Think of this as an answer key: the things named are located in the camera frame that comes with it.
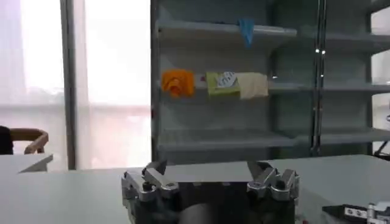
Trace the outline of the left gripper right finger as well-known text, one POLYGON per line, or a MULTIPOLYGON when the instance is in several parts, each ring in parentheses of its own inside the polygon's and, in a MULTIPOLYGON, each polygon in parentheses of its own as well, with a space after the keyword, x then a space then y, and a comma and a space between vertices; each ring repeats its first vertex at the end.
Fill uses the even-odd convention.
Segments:
POLYGON ((247 162, 252 181, 247 183, 247 192, 256 199, 271 197, 275 201, 298 200, 300 175, 291 169, 279 172, 269 163, 247 162))

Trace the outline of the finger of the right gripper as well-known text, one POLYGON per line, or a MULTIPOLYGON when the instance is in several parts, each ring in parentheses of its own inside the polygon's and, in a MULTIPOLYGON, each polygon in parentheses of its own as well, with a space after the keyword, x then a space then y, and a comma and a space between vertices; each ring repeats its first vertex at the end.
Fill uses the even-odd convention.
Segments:
POLYGON ((388 201, 369 203, 366 207, 349 204, 323 206, 322 211, 349 223, 389 224, 388 201))

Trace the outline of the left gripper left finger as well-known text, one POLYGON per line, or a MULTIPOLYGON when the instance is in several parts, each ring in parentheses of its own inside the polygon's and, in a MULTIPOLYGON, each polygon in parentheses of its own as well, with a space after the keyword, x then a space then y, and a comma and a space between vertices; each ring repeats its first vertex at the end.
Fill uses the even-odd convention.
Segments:
POLYGON ((122 204, 130 209, 131 202, 152 202, 157 198, 172 199, 179 184, 165 176, 167 160, 153 161, 139 171, 127 170, 121 177, 122 204))

